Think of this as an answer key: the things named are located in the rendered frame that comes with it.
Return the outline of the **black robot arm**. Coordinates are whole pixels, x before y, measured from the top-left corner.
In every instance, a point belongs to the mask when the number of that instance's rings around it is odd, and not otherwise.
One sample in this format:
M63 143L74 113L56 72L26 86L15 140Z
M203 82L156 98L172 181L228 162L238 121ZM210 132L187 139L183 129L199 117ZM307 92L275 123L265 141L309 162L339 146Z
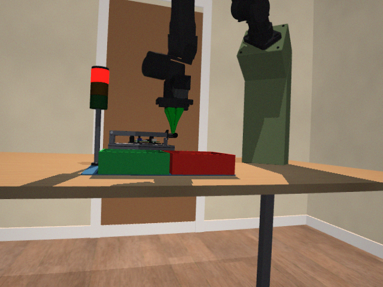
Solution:
M281 32L273 30L272 22L269 22L269 10L269 0L232 0L231 4L233 18L248 23L244 42L261 50L282 38ZM185 64L179 62L192 65L196 53L194 0L171 0L168 54L149 51L142 63L142 74L165 80L163 97L188 99L191 76L185 75Z

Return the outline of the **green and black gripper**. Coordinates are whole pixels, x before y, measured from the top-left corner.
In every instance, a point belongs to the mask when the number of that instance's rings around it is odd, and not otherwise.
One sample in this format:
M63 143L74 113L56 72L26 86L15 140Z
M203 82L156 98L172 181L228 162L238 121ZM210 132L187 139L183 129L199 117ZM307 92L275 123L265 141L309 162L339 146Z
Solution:
M174 134L183 111L189 110L189 106L193 105L193 100L158 97L156 99L157 104L159 104L159 107L165 107L165 114L169 121L171 133Z

